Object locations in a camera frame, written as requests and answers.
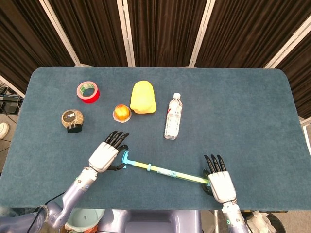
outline duct tape roll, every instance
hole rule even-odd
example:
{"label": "duct tape roll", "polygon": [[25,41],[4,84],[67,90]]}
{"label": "duct tape roll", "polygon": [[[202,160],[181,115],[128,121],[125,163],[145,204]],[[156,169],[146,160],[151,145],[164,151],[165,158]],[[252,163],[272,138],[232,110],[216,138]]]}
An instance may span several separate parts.
{"label": "duct tape roll", "polygon": [[[93,89],[94,90],[93,94],[91,94],[90,96],[83,96],[85,91],[88,89]],[[94,82],[85,81],[77,87],[77,96],[84,103],[94,103],[96,100],[98,100],[100,96],[100,92],[99,92],[97,85]]]}

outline cable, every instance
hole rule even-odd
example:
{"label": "cable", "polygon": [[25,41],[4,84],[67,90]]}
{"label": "cable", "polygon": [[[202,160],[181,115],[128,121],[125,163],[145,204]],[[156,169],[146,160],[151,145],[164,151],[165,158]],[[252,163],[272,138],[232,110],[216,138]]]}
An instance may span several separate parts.
{"label": "cable", "polygon": [[0,140],[2,140],[2,141],[6,141],[6,142],[11,142],[11,141],[8,141],[8,140],[5,140],[5,139],[1,139],[1,138],[0,138]]}
{"label": "cable", "polygon": [[244,221],[245,221],[245,223],[246,223],[248,229],[251,231],[251,233],[253,233],[252,229],[249,227],[249,225],[248,225],[248,223],[247,223],[247,220],[244,220]]}
{"label": "cable", "polygon": [[21,96],[17,96],[17,95],[15,95],[15,94],[14,94],[14,95],[13,95],[13,94],[12,94],[12,95],[0,94],[0,96],[1,96],[1,97],[14,97],[14,98],[20,97],[20,98],[22,98]]}
{"label": "cable", "polygon": [[8,148],[5,148],[4,150],[0,150],[0,152],[2,152],[2,151],[5,151],[5,150],[7,150],[7,149],[9,149],[10,147],[8,147]]}
{"label": "cable", "polygon": [[20,97],[18,98],[18,100],[16,101],[16,105],[18,106],[18,108],[20,109],[19,105],[18,105],[18,101],[20,100]]}
{"label": "cable", "polygon": [[1,94],[1,95],[5,95],[5,96],[20,96],[18,94]]}
{"label": "cable", "polygon": [[[62,192],[61,194],[58,194],[57,196],[53,197],[52,199],[50,199],[49,201],[47,201],[47,202],[45,203],[45,205],[47,205],[50,201],[52,201],[52,200],[54,200],[54,199],[58,198],[59,196],[63,195],[64,193],[65,193],[65,192]],[[37,220],[37,218],[39,217],[39,214],[40,214],[40,212],[41,212],[42,210],[43,210],[43,208],[42,208],[42,207],[40,207],[40,210],[38,211],[37,215],[35,216],[35,218],[34,218],[34,220],[33,220],[32,224],[31,224],[31,225],[30,225],[30,227],[28,228],[27,233],[29,233],[29,231],[30,231],[31,227],[33,227],[33,225],[34,225],[35,221],[36,221],[36,220]]]}

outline table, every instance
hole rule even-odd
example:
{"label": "table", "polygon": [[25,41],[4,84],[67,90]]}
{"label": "table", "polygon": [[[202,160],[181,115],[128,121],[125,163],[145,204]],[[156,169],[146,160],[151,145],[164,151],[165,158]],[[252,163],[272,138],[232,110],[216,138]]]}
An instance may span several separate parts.
{"label": "table", "polygon": [[[101,96],[85,104],[83,81]],[[115,122],[112,111],[129,105],[134,84],[154,87],[154,114]],[[163,137],[174,92],[183,112],[175,141]],[[82,111],[83,130],[61,124],[70,108]],[[31,77],[0,179],[0,205],[35,207],[65,191],[96,147],[114,131],[129,132],[129,158],[201,175],[204,154],[222,155],[241,209],[311,209],[311,159],[290,86],[277,69],[45,67]],[[121,162],[118,156],[114,164]],[[81,208],[220,209],[199,184],[130,167],[99,174],[77,204]]]}

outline brown curtain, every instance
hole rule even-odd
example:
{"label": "brown curtain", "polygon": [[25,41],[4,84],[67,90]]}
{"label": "brown curtain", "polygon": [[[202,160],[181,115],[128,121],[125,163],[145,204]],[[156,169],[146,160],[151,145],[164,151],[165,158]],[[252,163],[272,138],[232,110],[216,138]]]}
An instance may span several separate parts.
{"label": "brown curtain", "polygon": [[311,33],[277,66],[289,79],[300,117],[311,117]]}
{"label": "brown curtain", "polygon": [[39,1],[0,1],[0,74],[26,92],[38,67],[74,63]]}
{"label": "brown curtain", "polygon": [[116,0],[50,0],[81,63],[126,67]]}
{"label": "brown curtain", "polygon": [[196,67],[264,67],[311,14],[311,0],[216,1]]}
{"label": "brown curtain", "polygon": [[128,0],[135,65],[188,66],[206,0]]}

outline plastic bottle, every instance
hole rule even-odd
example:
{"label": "plastic bottle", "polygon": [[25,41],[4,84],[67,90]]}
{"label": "plastic bottle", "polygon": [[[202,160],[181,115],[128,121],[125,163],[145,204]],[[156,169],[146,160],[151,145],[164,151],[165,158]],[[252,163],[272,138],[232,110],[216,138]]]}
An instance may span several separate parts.
{"label": "plastic bottle", "polygon": [[177,138],[182,107],[183,104],[180,100],[180,94],[174,93],[166,116],[166,126],[164,132],[164,137],[166,139],[175,140]]}

